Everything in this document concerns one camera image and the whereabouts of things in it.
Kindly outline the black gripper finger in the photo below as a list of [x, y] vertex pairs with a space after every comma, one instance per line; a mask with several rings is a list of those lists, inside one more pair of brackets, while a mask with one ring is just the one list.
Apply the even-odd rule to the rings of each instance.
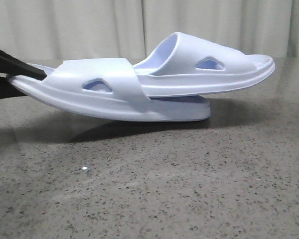
[[13, 76], [24, 75], [37, 80], [46, 78], [46, 73], [43, 70], [26, 64], [2, 50], [0, 50], [0, 73]]
[[0, 76], [0, 99], [22, 96], [26, 94], [13, 87], [5, 77]]

